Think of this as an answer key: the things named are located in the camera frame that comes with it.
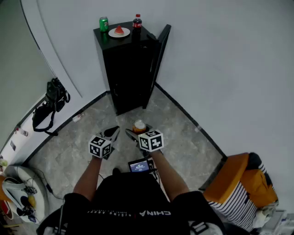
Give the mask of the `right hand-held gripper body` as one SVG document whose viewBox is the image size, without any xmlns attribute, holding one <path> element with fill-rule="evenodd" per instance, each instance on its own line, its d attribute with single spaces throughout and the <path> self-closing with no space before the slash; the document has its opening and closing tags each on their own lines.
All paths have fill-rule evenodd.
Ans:
<svg viewBox="0 0 294 235">
<path fill-rule="evenodd" d="M 148 159 L 151 152 L 164 148 L 163 133 L 159 130 L 152 130 L 138 135 L 138 143 L 143 156 Z"/>
</svg>

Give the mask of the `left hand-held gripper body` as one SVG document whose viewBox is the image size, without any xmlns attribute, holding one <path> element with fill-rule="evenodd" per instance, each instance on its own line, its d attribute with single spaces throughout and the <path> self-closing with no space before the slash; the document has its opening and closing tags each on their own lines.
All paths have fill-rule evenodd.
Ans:
<svg viewBox="0 0 294 235">
<path fill-rule="evenodd" d="M 112 144 L 113 127 L 107 127 L 107 138 L 101 138 L 97 135 L 93 135 L 88 142 L 89 153 L 92 156 L 101 159 L 108 159 L 111 153 L 115 150 Z"/>
</svg>

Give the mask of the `orange drink can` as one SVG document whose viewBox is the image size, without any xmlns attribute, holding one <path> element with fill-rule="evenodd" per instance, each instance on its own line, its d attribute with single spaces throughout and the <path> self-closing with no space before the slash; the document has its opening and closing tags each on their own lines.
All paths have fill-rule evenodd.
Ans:
<svg viewBox="0 0 294 235">
<path fill-rule="evenodd" d="M 142 121 L 141 119 L 136 120 L 132 126 L 132 131 L 135 134 L 142 134 L 146 131 L 146 129 L 147 129 L 147 126 L 145 122 Z"/>
</svg>

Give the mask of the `black mini fridge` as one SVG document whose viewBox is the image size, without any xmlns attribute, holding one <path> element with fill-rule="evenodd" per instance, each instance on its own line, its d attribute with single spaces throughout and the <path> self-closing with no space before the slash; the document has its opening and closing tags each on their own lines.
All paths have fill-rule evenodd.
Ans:
<svg viewBox="0 0 294 235">
<path fill-rule="evenodd" d="M 119 25 L 129 29 L 130 34 L 123 38 L 110 37 L 108 32 L 117 24 L 110 25 L 108 32 L 93 30 L 103 79 L 109 87 L 116 115 L 147 107 L 171 31 L 167 24 L 155 37 L 142 27 L 140 39 L 134 41 L 132 22 Z"/>
</svg>

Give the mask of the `cola bottle red cap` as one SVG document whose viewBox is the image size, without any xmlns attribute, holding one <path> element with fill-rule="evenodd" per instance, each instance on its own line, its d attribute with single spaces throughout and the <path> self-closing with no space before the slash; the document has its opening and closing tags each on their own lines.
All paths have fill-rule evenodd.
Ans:
<svg viewBox="0 0 294 235">
<path fill-rule="evenodd" d="M 134 41 L 138 41 L 141 36 L 141 27 L 142 27 L 142 20 L 141 20 L 141 15 L 136 14 L 135 19 L 133 20 L 132 24 L 132 39 Z"/>
</svg>

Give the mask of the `green soda can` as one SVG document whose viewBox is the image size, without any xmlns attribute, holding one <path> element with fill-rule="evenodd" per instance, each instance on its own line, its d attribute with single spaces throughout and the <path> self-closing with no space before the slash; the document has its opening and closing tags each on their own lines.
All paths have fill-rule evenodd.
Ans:
<svg viewBox="0 0 294 235">
<path fill-rule="evenodd" d="M 100 25 L 100 32 L 104 33 L 108 31 L 108 18 L 107 17 L 101 17 L 99 19 L 99 25 Z"/>
</svg>

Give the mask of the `person's right forearm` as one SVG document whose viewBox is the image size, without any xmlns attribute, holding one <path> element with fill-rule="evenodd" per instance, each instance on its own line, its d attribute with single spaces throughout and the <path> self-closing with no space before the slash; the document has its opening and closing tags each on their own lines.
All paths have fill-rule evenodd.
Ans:
<svg viewBox="0 0 294 235">
<path fill-rule="evenodd" d="M 189 192 L 183 178 L 174 170 L 160 150 L 150 152 L 149 155 L 157 167 L 164 190 L 170 201 L 173 201 L 180 194 Z"/>
</svg>

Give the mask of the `person's left forearm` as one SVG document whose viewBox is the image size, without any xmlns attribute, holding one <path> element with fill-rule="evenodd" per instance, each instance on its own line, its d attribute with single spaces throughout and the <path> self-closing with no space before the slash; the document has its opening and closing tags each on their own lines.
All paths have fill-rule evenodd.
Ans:
<svg viewBox="0 0 294 235">
<path fill-rule="evenodd" d="M 86 170 L 78 180 L 74 187 L 73 193 L 80 194 L 91 201 L 97 190 L 98 177 L 100 173 L 100 168 L 102 164 L 102 159 L 97 157 L 92 157 L 90 163 L 88 164 Z"/>
</svg>

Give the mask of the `small chest-mounted screen device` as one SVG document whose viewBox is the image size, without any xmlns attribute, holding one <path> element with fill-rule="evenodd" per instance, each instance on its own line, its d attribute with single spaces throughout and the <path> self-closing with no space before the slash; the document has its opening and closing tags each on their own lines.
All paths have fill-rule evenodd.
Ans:
<svg viewBox="0 0 294 235">
<path fill-rule="evenodd" d="M 132 173 L 145 172 L 150 170 L 148 161 L 145 158 L 128 162 L 128 165 Z"/>
</svg>

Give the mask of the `person's black shirt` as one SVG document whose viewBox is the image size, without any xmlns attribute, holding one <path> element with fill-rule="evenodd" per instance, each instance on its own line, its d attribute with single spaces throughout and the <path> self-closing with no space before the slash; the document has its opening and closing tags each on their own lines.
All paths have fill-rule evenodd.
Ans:
<svg viewBox="0 0 294 235">
<path fill-rule="evenodd" d="M 197 235 L 199 225 L 225 227 L 201 192 L 191 191 L 168 201 L 148 173 L 119 173 L 105 178 L 94 198 L 66 194 L 64 205 L 36 230 L 64 235 Z"/>
</svg>

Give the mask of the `black backpack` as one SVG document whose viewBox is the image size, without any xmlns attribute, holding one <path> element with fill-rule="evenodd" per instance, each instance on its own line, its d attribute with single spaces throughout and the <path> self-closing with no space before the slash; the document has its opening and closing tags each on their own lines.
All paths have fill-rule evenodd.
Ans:
<svg viewBox="0 0 294 235">
<path fill-rule="evenodd" d="M 47 83 L 45 95 L 46 104 L 54 111 L 60 112 L 65 103 L 69 103 L 70 94 L 66 91 L 58 78 L 53 78 Z"/>
</svg>

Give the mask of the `white round table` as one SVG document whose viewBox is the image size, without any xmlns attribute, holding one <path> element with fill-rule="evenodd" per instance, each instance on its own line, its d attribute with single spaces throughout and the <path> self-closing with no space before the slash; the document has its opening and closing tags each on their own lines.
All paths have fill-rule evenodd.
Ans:
<svg viewBox="0 0 294 235">
<path fill-rule="evenodd" d="M 33 195 L 36 200 L 34 215 L 19 216 L 17 214 L 17 207 L 9 199 L 7 203 L 12 212 L 18 215 L 24 222 L 39 224 L 49 213 L 47 192 L 41 178 L 32 170 L 21 166 L 8 166 L 4 174 L 5 178 L 11 177 L 16 179 L 19 183 L 24 183 L 27 187 L 27 193 Z"/>
</svg>

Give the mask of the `white bag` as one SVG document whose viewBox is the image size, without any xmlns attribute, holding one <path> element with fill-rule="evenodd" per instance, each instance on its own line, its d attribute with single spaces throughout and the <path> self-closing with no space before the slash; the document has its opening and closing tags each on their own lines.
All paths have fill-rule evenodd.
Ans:
<svg viewBox="0 0 294 235">
<path fill-rule="evenodd" d="M 17 214 L 19 216 L 32 216 L 35 209 L 28 200 L 29 194 L 24 183 L 19 183 L 16 179 L 7 177 L 2 182 L 2 190 L 4 194 L 17 207 Z"/>
</svg>

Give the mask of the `white round plate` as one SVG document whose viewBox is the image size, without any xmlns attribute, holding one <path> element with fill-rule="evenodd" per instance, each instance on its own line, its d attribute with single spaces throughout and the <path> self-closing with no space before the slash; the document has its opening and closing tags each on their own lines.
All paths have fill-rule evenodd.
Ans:
<svg viewBox="0 0 294 235">
<path fill-rule="evenodd" d="M 129 30 L 129 29 L 122 27 L 122 29 L 123 29 L 123 31 L 124 31 L 124 35 L 117 35 L 117 34 L 114 33 L 115 29 L 116 29 L 116 28 L 111 29 L 111 30 L 108 32 L 108 35 L 109 35 L 110 37 L 112 37 L 112 38 L 123 38 L 123 37 L 126 37 L 126 36 L 128 36 L 128 35 L 130 34 L 130 30 Z"/>
</svg>

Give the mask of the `dark striped garment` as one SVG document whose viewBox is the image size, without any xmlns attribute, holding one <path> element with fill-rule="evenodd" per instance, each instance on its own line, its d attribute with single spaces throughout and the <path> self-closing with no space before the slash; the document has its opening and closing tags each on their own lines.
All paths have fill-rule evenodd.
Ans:
<svg viewBox="0 0 294 235">
<path fill-rule="evenodd" d="M 265 176 L 267 185 L 272 185 L 272 181 L 271 181 L 271 178 L 268 174 L 268 171 L 265 168 L 259 155 L 257 155 L 256 153 L 254 153 L 254 152 L 249 153 L 248 164 L 247 164 L 246 169 L 247 170 L 253 170 L 253 169 L 261 170 Z"/>
</svg>

